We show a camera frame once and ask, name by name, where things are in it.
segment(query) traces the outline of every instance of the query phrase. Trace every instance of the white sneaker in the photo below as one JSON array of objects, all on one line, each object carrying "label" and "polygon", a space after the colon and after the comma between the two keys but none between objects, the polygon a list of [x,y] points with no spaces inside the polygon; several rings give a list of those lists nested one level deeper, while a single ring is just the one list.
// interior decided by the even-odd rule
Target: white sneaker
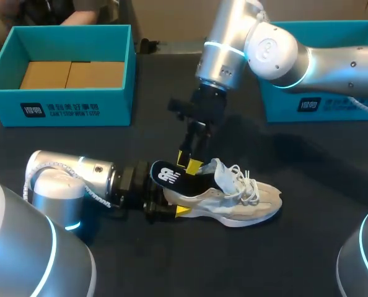
[{"label": "white sneaker", "polygon": [[250,179],[239,166],[227,168],[219,159],[195,175],[164,161],[151,168],[151,177],[164,188],[166,200],[191,208],[184,217],[212,217],[228,227],[250,226],[271,218],[282,206],[280,191]]}]

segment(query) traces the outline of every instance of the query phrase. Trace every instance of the shoelace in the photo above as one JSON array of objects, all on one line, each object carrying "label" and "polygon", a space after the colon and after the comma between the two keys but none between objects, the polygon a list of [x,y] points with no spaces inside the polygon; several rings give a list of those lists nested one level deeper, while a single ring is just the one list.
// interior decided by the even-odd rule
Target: shoelace
[{"label": "shoelace", "polygon": [[250,172],[246,170],[243,174],[238,165],[234,165],[229,169],[243,185],[243,188],[239,189],[239,196],[243,205],[257,204],[260,201],[260,192],[256,180],[250,178]]}]

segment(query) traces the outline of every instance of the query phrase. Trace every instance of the shoe insole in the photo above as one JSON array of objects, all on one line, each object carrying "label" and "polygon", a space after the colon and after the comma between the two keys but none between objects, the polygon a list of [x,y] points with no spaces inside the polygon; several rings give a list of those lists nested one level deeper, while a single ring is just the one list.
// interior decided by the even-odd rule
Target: shoe insole
[{"label": "shoe insole", "polygon": [[183,168],[166,161],[156,161],[152,165],[151,178],[161,187],[187,197],[203,194],[211,187],[220,189],[214,174],[190,175]]}]

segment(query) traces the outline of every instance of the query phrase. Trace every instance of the logo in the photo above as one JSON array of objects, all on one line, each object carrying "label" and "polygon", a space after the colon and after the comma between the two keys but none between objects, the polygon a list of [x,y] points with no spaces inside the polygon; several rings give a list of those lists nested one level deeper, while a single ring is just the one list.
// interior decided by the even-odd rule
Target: logo
[{"label": "logo", "polygon": [[318,110],[320,98],[302,98],[298,106],[299,113],[309,113]]},{"label": "logo", "polygon": [[163,181],[169,181],[170,184],[173,184],[179,176],[180,173],[175,173],[173,170],[170,170],[168,168],[162,168],[162,170],[158,174],[158,178]]},{"label": "logo", "polygon": [[21,103],[20,106],[27,118],[44,118],[45,112],[40,103]]}]

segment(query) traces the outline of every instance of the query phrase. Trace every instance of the table surface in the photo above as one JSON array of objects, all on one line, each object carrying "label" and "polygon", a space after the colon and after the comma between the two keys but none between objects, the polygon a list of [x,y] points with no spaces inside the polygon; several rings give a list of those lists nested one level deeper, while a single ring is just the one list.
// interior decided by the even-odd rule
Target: table surface
[{"label": "table surface", "polygon": [[[166,110],[198,86],[198,55],[139,56],[130,127],[3,128],[0,183],[20,194],[36,150],[134,165],[175,161],[185,125]],[[230,92],[208,151],[282,191],[269,222],[241,229],[214,220],[148,224],[100,215],[88,242],[96,296],[339,296],[340,247],[368,212],[368,122],[267,124],[256,79]]]}]

